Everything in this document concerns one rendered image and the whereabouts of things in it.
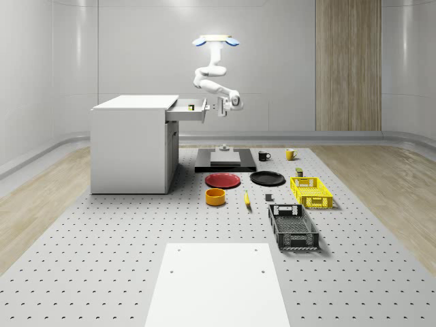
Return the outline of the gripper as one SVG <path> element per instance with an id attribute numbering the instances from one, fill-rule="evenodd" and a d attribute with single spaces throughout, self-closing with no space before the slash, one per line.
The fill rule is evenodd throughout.
<path id="1" fill-rule="evenodd" d="M 227 104 L 228 98 L 218 97 L 217 103 L 212 105 L 212 109 L 217 111 L 218 117 L 225 117 L 227 116 Z"/>

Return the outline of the white drawer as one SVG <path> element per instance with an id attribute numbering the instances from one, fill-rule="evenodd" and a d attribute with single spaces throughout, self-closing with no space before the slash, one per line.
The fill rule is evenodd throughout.
<path id="1" fill-rule="evenodd" d="M 188 111 L 188 105 L 194 104 L 195 110 Z M 201 121 L 204 122 L 206 115 L 207 98 L 202 99 L 177 99 L 174 104 L 166 110 L 167 121 Z"/>

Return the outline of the black stove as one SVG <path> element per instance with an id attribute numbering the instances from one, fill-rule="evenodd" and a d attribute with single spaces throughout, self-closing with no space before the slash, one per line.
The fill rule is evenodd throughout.
<path id="1" fill-rule="evenodd" d="M 256 170 L 249 149 L 225 146 L 198 150 L 195 172 L 255 172 Z"/>

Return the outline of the drone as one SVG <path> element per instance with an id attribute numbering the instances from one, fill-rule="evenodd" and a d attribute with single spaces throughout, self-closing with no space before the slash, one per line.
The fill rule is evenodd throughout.
<path id="1" fill-rule="evenodd" d="M 207 42 L 225 42 L 230 46 L 237 46 L 240 42 L 234 39 L 231 35 L 201 35 L 199 38 L 192 41 L 195 46 L 202 46 Z"/>

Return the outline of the red plate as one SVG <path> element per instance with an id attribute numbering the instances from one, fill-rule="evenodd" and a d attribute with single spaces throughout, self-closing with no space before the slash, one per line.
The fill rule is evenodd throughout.
<path id="1" fill-rule="evenodd" d="M 227 172 L 209 174 L 204 180 L 210 187 L 219 189 L 229 189 L 240 185 L 240 178 Z"/>

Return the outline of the black plate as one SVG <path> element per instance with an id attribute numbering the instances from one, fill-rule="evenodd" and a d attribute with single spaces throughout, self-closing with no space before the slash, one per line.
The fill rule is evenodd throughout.
<path id="1" fill-rule="evenodd" d="M 285 178 L 282 174 L 272 171 L 257 171 L 250 175 L 253 183 L 261 186 L 274 187 L 285 183 Z"/>

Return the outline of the yellow bowl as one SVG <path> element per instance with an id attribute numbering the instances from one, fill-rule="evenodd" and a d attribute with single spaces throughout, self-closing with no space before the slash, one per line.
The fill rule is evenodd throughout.
<path id="1" fill-rule="evenodd" d="M 225 203 L 225 191 L 219 188 L 207 189 L 205 192 L 206 203 L 211 206 L 221 206 Z"/>

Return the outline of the white cabinet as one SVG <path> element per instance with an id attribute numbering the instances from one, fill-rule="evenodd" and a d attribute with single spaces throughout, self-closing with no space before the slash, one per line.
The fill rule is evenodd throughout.
<path id="1" fill-rule="evenodd" d="M 120 95 L 91 110 L 91 193 L 167 193 L 166 110 L 175 95 Z"/>

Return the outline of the yellow basket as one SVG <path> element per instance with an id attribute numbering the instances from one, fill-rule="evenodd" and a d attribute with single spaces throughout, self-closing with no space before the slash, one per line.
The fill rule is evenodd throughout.
<path id="1" fill-rule="evenodd" d="M 297 202 L 307 208 L 332 208 L 332 194 L 318 177 L 292 177 L 290 188 Z"/>

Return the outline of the dark grey basket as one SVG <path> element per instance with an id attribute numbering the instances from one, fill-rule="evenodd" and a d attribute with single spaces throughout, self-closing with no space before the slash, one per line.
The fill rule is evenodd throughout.
<path id="1" fill-rule="evenodd" d="M 317 249 L 319 231 L 301 204 L 270 204 L 268 215 L 280 248 Z"/>

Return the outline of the white board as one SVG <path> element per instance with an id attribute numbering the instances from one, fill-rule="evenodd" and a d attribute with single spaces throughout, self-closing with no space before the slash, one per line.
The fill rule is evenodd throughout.
<path id="1" fill-rule="evenodd" d="M 169 243 L 145 327 L 290 327 L 266 243 Z"/>

